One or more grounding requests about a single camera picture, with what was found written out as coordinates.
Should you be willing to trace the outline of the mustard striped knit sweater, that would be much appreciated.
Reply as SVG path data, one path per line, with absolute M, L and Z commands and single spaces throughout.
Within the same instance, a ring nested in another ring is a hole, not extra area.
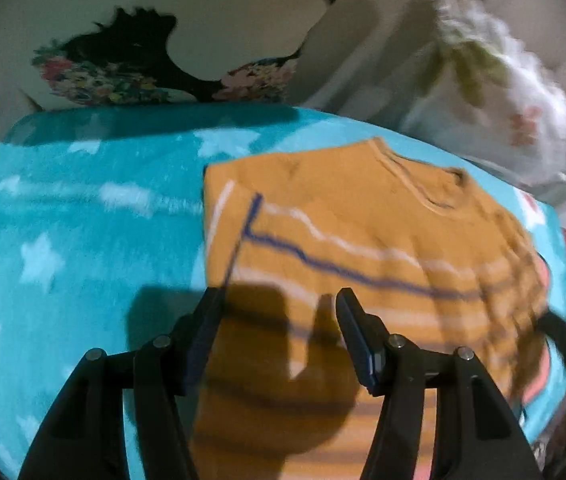
M 355 479 L 382 402 L 354 374 L 335 298 L 351 288 L 418 346 L 472 348 L 511 403 L 548 380 L 532 324 L 548 269 L 465 171 L 379 138 L 218 162 L 206 275 L 226 290 L 191 440 L 204 479 Z

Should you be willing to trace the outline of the turquoise star cartoon blanket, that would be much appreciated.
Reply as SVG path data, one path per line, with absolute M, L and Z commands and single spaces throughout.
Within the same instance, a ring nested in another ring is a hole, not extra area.
M 365 122 L 262 103 L 34 114 L 0 144 L 0 473 L 19 476 L 85 352 L 141 349 L 211 287 L 209 166 L 373 138 L 404 158 L 467 172 L 514 214 L 548 269 L 544 312 L 566 318 L 566 247 L 554 211 L 439 148 Z M 528 401 L 508 401 L 529 440 L 566 396 L 566 366 L 545 344 L 545 385 Z

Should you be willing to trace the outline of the white floral satin pillow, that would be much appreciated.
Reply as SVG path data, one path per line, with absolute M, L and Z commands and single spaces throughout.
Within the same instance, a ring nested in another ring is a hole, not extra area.
M 566 184 L 566 93 L 479 0 L 438 0 L 403 133 L 534 195 Z

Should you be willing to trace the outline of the beige curtain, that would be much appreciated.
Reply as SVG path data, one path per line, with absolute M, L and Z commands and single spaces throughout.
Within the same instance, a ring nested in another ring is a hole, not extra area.
M 335 0 L 304 40 L 288 102 L 409 136 L 400 122 L 427 63 L 437 1 Z M 479 1 L 566 93 L 566 0 Z

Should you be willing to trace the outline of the white crane print pillow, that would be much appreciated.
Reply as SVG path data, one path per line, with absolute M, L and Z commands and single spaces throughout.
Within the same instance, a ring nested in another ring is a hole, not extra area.
M 0 0 L 0 93 L 70 106 L 284 99 L 335 0 Z

